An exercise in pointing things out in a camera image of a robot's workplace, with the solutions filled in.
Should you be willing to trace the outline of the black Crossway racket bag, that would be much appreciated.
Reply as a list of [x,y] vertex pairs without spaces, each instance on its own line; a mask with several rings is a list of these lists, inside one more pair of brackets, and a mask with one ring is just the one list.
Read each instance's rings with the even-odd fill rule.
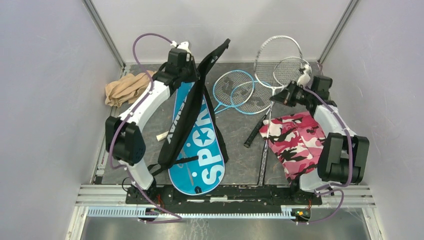
[[176,164],[177,157],[183,149],[183,145],[188,139],[189,133],[195,125],[197,116],[200,113],[203,97],[206,97],[208,104],[212,103],[205,86],[206,76],[215,65],[215,61],[221,57],[226,49],[228,49],[230,42],[231,40],[227,38],[220,46],[206,55],[199,65],[196,65],[200,74],[200,79],[198,81],[181,81],[179,78],[180,68],[185,66],[186,62],[195,61],[195,59],[192,54],[190,54],[189,59],[187,59],[189,53],[177,48],[172,48],[169,51],[167,62],[163,63],[159,71],[153,75],[152,78],[155,82],[159,81],[170,87],[171,94],[173,94],[182,83],[194,83],[183,100],[183,106],[178,108],[177,117],[172,122],[167,135],[170,139],[165,141],[159,153],[158,165],[160,165],[160,169],[154,171],[152,173],[153,176],[158,175],[164,170],[170,169]]

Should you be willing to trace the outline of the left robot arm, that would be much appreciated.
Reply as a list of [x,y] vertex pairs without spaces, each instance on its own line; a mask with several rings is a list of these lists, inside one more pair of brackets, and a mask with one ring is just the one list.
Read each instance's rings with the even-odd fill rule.
[[199,80],[195,59],[189,43],[184,41],[172,47],[167,61],[155,74],[149,75],[147,90],[118,117],[106,119],[108,156],[126,168],[133,184],[140,189],[138,197],[145,204],[153,203],[157,190],[152,187],[154,175],[145,163],[146,144],[142,131],[153,113],[183,84]]

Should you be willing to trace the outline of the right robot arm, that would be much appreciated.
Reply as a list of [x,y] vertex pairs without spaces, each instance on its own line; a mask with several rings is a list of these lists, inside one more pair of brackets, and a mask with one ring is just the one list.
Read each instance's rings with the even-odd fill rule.
[[288,107],[305,106],[325,135],[316,168],[301,174],[298,185],[288,191],[289,199],[295,204],[306,201],[309,192],[359,184],[365,174],[370,141],[357,135],[341,118],[337,105],[330,100],[332,85],[332,78],[314,76],[311,87],[291,81],[270,97],[271,101]]

